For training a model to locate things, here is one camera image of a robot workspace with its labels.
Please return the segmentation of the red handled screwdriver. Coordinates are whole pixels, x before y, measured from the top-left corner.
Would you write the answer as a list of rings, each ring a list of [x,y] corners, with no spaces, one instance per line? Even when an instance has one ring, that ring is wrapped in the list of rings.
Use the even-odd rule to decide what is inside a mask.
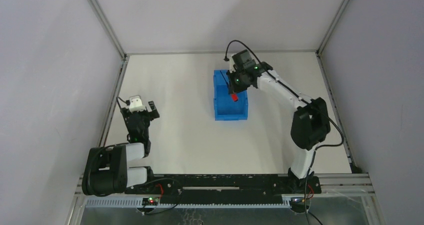
[[[231,91],[230,91],[230,84],[229,84],[229,82],[227,81],[226,76],[224,76],[224,74],[223,74],[223,71],[222,71],[222,70],[220,70],[219,72],[220,72],[220,74],[221,74],[221,76],[222,76],[222,79],[224,80],[224,82],[225,82],[225,84],[226,84],[226,87],[227,87],[227,89],[228,89],[228,94],[230,95],[231,99],[232,99],[234,102],[237,102],[239,99],[238,99],[238,97],[237,97],[237,95],[236,95],[235,93],[233,93],[233,92],[231,92]]]

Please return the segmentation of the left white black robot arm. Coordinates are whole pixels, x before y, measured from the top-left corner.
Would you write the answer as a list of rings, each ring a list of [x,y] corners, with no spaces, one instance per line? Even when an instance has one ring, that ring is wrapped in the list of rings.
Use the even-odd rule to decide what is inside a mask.
[[[145,106],[140,98],[134,98],[126,104],[127,107],[119,110],[127,129],[127,141],[90,149],[81,184],[85,195],[106,197],[147,182],[148,169],[131,168],[128,162],[150,154],[149,127],[160,114],[153,101]]]

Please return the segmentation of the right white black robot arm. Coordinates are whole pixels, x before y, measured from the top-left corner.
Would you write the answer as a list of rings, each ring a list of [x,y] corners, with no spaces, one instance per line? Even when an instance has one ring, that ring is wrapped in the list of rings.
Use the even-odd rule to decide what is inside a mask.
[[[230,62],[226,75],[229,80],[229,94],[238,94],[254,87],[269,94],[289,110],[290,136],[296,145],[296,155],[289,172],[299,180],[307,178],[312,172],[314,153],[331,130],[325,100],[321,97],[312,99],[285,84],[266,62]]]

